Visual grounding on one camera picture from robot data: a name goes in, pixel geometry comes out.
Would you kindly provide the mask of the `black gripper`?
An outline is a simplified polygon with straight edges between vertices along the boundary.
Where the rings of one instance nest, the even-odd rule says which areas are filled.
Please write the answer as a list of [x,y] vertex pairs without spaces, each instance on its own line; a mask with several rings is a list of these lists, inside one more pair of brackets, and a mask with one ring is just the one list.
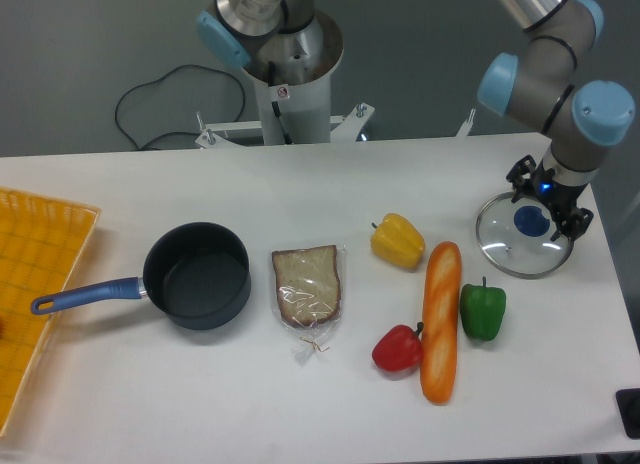
[[536,197],[550,212],[556,230],[550,240],[561,236],[574,242],[585,234],[594,214],[578,206],[578,198],[590,182],[589,172],[577,172],[562,166],[538,166],[531,155],[518,160],[506,175],[511,184],[511,202]]

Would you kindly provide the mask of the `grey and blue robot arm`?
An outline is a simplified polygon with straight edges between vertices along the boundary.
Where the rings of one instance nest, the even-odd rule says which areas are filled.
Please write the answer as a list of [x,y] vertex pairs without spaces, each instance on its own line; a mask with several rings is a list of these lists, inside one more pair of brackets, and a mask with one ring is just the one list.
[[[530,197],[550,214],[557,237],[576,240],[593,215],[577,201],[635,116],[632,96],[611,81],[570,82],[597,42],[603,13],[593,0],[500,0],[527,35],[522,56],[501,54],[487,69],[478,101],[551,144],[541,161],[508,173],[515,199]],[[266,144],[321,143],[346,134],[330,123],[330,78],[343,55],[337,24],[314,0],[213,0],[197,32],[224,65],[253,81]]]

